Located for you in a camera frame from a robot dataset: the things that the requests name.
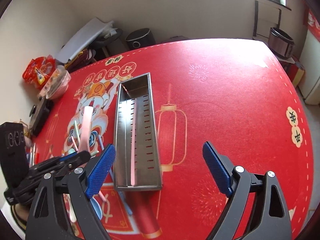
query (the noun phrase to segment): red table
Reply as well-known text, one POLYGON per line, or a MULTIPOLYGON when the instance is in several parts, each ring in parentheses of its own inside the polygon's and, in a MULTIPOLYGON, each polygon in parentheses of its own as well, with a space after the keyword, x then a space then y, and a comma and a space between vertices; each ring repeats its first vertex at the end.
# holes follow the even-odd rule
MULTIPOLYGON (((105 144, 112 143, 116 86, 146 72, 151 73, 164 186, 161 192, 127 196, 129 206, 132 198, 140 203, 131 206, 129 216, 108 176, 102 188, 108 201, 95 198, 112 238, 207 237, 226 203, 202 158, 207 140, 249 172, 276 173, 295 238, 312 192, 311 137, 294 87, 262 42, 179 41, 130 51, 73 73, 36 139, 39 161, 70 149, 81 106, 95 108, 91 150, 100 150, 98 134, 105 144)), ((236 236, 244 228, 245 221, 236 236)))

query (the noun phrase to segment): lantern illustration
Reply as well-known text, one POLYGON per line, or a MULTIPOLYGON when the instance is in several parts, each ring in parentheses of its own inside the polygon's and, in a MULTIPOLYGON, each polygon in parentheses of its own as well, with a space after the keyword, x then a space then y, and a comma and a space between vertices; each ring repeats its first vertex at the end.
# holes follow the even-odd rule
POLYGON ((161 171, 172 171, 180 165, 187 155, 187 116, 170 103, 171 84, 169 84, 168 103, 156 111, 158 147, 161 158, 161 171))

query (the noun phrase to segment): silver rice cooker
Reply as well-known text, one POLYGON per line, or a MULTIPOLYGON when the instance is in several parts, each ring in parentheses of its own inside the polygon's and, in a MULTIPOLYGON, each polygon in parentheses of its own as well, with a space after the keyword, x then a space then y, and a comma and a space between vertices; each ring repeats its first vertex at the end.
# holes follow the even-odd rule
POLYGON ((292 57, 295 44, 293 39, 278 28, 270 28, 269 49, 278 57, 288 59, 292 57))

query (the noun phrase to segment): blue gripper pad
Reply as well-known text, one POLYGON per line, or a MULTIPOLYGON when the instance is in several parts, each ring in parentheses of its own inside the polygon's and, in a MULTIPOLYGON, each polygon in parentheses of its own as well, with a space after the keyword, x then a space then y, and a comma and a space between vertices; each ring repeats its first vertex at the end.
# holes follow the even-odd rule
POLYGON ((219 188, 219 191, 229 198, 233 193, 231 188, 231 177, 209 142, 205 142, 203 144, 202 156, 219 188))
POLYGON ((98 194, 111 166, 116 158, 116 149, 112 144, 107 145, 100 156, 92 158, 86 165, 88 199, 98 194))

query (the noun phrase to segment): stack of cloth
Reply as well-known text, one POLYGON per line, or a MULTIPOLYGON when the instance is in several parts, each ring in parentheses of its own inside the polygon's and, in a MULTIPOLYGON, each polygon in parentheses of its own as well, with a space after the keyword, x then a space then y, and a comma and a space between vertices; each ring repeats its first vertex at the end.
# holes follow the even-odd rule
POLYGON ((73 60, 64 65, 65 69, 69 73, 72 73, 80 68, 89 65, 90 62, 95 61, 94 56, 96 51, 94 49, 84 49, 82 50, 73 60))

